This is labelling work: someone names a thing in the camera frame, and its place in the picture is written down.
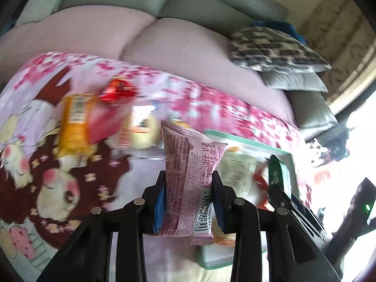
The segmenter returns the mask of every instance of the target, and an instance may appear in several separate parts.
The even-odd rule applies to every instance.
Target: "bedsheet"
[[[92,207],[123,207],[165,168],[163,160],[112,160],[110,138],[100,141],[81,167],[75,155],[55,159],[61,99],[96,92],[113,75],[128,75],[146,100],[157,101],[161,119],[178,118],[201,132],[219,130],[291,152],[300,198],[309,206],[310,182],[302,173],[305,143],[296,127],[224,92],[157,69],[97,56],[44,53],[26,62],[0,96],[0,246],[22,279],[36,281]],[[200,268],[194,262],[196,247],[146,235],[144,242],[150,281],[210,276],[218,281],[221,272],[231,272]]]

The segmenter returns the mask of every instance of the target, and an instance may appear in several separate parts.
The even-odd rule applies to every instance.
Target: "curtain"
[[[308,46],[332,65],[318,73],[334,114],[376,77],[376,34],[353,0],[322,0],[299,28]]]

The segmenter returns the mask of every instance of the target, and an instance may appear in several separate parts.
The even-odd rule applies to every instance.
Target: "barcode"
[[[86,97],[75,97],[69,113],[69,123],[84,123]]]
[[[205,190],[200,195],[200,209],[194,231],[208,231],[212,221],[212,197],[211,192]]]

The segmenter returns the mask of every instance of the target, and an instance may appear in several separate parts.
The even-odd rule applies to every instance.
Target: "snack package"
[[[98,95],[100,100],[111,106],[123,106],[130,104],[137,96],[137,89],[130,83],[128,76],[116,75],[110,83]]]
[[[93,94],[71,95],[63,99],[65,108],[58,157],[69,154],[91,156],[95,152],[87,137],[87,117],[93,96]]]
[[[193,129],[162,121],[166,153],[166,213],[159,235],[213,244],[212,173],[226,145]]]
[[[98,98],[94,98],[93,106],[88,114],[89,143],[97,143],[119,132],[131,111],[130,104],[112,107]]]
[[[217,167],[224,185],[230,186],[238,197],[246,198],[251,188],[252,174],[257,165],[257,159],[249,155],[236,153],[241,147],[228,147],[221,163]],[[224,234],[213,215],[212,232],[214,243],[222,246],[235,246],[236,233]]]
[[[290,172],[275,155],[271,155],[269,163],[269,185],[277,184],[291,198]]]
[[[157,143],[161,132],[161,124],[153,115],[158,109],[156,101],[135,104],[130,117],[123,120],[119,134],[119,149],[148,149]]]
[[[189,124],[184,123],[182,120],[179,120],[179,119],[171,119],[170,122],[175,125],[192,128]]]
[[[222,183],[232,187],[237,197],[244,198],[251,188],[251,176],[256,164],[254,157],[226,150],[217,171]]]

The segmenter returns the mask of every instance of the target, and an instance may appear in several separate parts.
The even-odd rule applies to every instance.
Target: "metal bolt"
[[[235,198],[234,203],[237,204],[238,206],[242,206],[246,203],[246,201],[243,198]]]
[[[102,208],[101,207],[93,207],[93,208],[91,208],[90,212],[91,212],[91,214],[97,216],[102,212]]]
[[[142,206],[145,203],[145,200],[143,198],[136,198],[134,203],[136,206]]]
[[[277,213],[278,213],[279,215],[286,215],[286,214],[287,214],[287,210],[286,210],[285,208],[283,208],[283,207],[279,207],[279,208],[277,209]]]

